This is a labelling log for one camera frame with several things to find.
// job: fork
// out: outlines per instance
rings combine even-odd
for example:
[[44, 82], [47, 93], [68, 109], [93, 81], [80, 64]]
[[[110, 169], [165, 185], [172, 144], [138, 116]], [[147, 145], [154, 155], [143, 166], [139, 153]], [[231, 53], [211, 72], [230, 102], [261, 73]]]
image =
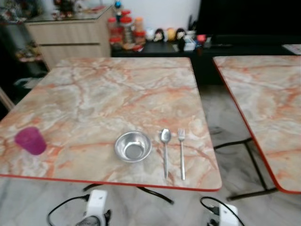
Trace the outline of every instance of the fork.
[[184, 148], [183, 148], [183, 141], [185, 139], [185, 129], [178, 129], [178, 139], [181, 144], [181, 178], [182, 180], [185, 180]]

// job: cabinet drawer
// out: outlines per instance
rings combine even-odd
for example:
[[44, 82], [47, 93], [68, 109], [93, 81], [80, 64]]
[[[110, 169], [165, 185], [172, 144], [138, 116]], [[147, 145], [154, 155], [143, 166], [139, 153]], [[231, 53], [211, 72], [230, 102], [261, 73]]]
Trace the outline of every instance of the cabinet drawer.
[[40, 50], [49, 70], [70, 57], [107, 57], [103, 55], [100, 45], [41, 46]]
[[39, 45], [99, 43], [99, 31], [94, 22], [28, 24]]

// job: electrical cord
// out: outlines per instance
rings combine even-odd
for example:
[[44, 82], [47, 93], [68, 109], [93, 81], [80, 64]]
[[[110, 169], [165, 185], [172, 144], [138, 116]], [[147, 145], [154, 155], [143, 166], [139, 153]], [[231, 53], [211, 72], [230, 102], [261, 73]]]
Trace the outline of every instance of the electrical cord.
[[86, 195], [84, 195], [84, 196], [73, 197], [73, 198], [70, 198], [70, 199], [68, 199], [68, 200], [66, 200], [66, 201], [64, 201], [64, 202], [62, 202], [61, 204], [59, 204], [58, 206], [56, 206], [53, 210], [51, 210], [51, 211], [48, 213], [48, 215], [47, 215], [47, 223], [48, 223], [50, 226], [55, 226], [55, 225], [51, 222], [51, 220], [50, 220], [50, 215], [51, 215], [54, 211], [56, 211], [58, 208], [60, 208], [60, 207], [63, 206], [64, 204], [66, 204], [67, 202], [70, 202], [70, 201], [75, 200], [75, 199], [83, 199], [83, 200], [85, 200], [85, 201], [87, 202], [87, 201], [89, 200], [89, 197], [90, 197], [90, 195], [89, 195], [89, 194], [86, 194]]
[[218, 200], [218, 199], [216, 199], [216, 198], [213, 198], [213, 197], [209, 197], [209, 196], [204, 196], [204, 197], [202, 197], [199, 201], [200, 201], [200, 203], [202, 204], [202, 206], [204, 206], [206, 209], [208, 209], [208, 210], [210, 210], [211, 212], [214, 212], [213, 211], [213, 209], [214, 209], [214, 207], [209, 207], [209, 206], [207, 206], [207, 205], [205, 205], [204, 203], [203, 203], [203, 200], [204, 199], [210, 199], [210, 200], [214, 200], [214, 201], [216, 201], [216, 202], [218, 202], [219, 204], [221, 204], [221, 205], [223, 205], [224, 207], [226, 207], [236, 218], [237, 218], [237, 220], [240, 222], [240, 224], [242, 225], [242, 226], [245, 226], [244, 225], [244, 223], [242, 222], [242, 220], [237, 216], [237, 214], [236, 213], [234, 213], [233, 212], [233, 210], [231, 210], [225, 203], [223, 203], [222, 201], [220, 201], [220, 200]]

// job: glass countertop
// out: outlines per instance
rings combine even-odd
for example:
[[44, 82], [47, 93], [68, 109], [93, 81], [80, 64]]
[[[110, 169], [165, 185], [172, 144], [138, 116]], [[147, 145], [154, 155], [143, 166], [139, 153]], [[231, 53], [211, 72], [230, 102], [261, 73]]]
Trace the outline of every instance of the glass countertop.
[[98, 19], [110, 6], [103, 6], [103, 9], [100, 9], [96, 13], [74, 13], [70, 18], [57, 19], [55, 20], [51, 13], [44, 13], [34, 18], [28, 19], [26, 23], [32, 22], [55, 22], [55, 21], [70, 21], [70, 20], [95, 20]]

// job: table leg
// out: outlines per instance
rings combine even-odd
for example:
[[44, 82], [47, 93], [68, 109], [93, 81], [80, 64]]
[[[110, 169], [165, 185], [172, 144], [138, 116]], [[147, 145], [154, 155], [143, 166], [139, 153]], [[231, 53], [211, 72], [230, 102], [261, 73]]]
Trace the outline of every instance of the table leg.
[[267, 188], [267, 185], [263, 179], [263, 176], [260, 172], [260, 169], [257, 165], [257, 162], [254, 158], [254, 155], [249, 147], [249, 145], [247, 144], [249, 141], [251, 141], [252, 138], [248, 138], [248, 139], [245, 139], [245, 140], [240, 140], [240, 141], [235, 141], [235, 142], [229, 142], [229, 143], [225, 143], [225, 144], [221, 144], [221, 145], [218, 145], [218, 146], [215, 146], [214, 147], [214, 150], [218, 149], [218, 148], [222, 148], [222, 147], [226, 147], [226, 146], [230, 146], [230, 145], [239, 145], [239, 144], [243, 144], [245, 147], [246, 147], [246, 150], [248, 151], [249, 153], [249, 156], [251, 158], [251, 161], [252, 161], [252, 164], [254, 165], [254, 168], [256, 170], [256, 173], [258, 175], [258, 178], [261, 182], [261, 185], [263, 187], [263, 191], [260, 191], [260, 192], [252, 192], [252, 193], [246, 193], [246, 194], [240, 194], [240, 195], [232, 195], [230, 197], [227, 198], [227, 201], [234, 201], [234, 200], [238, 200], [238, 199], [244, 199], [244, 198], [248, 198], [248, 197], [254, 197], [254, 196], [259, 196], [259, 195], [265, 195], [265, 194], [271, 194], [271, 193], [274, 193], [274, 192], [277, 192], [278, 189], [277, 188]]
[[[90, 185], [88, 185], [88, 186], [86, 186], [86, 187], [83, 188], [83, 192], [86, 192], [87, 190], [89, 190], [92, 187], [96, 187], [96, 186], [100, 186], [100, 185], [102, 185], [102, 184], [90, 184]], [[159, 197], [161, 199], [164, 199], [166, 202], [168, 202], [168, 203], [170, 203], [172, 205], [174, 204], [173, 200], [167, 198], [166, 196], [164, 196], [164, 195], [162, 195], [162, 194], [160, 194], [158, 192], [154, 192], [154, 191], [149, 190], [149, 189], [147, 189], [145, 187], [137, 187], [137, 188], [140, 189], [140, 190], [142, 190], [142, 191], [144, 191], [144, 192], [146, 192], [146, 193], [149, 193], [149, 194], [157, 196], [157, 197]]]
[[274, 193], [274, 192], [277, 192], [277, 191], [278, 191], [278, 189], [274, 187], [274, 188], [270, 188], [270, 189], [265, 189], [264, 191], [260, 191], [260, 192], [252, 192], [252, 193], [246, 193], [246, 194], [232, 195], [232, 196], [227, 197], [227, 201], [234, 201], [234, 200], [244, 199], [244, 198], [248, 198], [248, 197], [271, 194], [271, 193]]

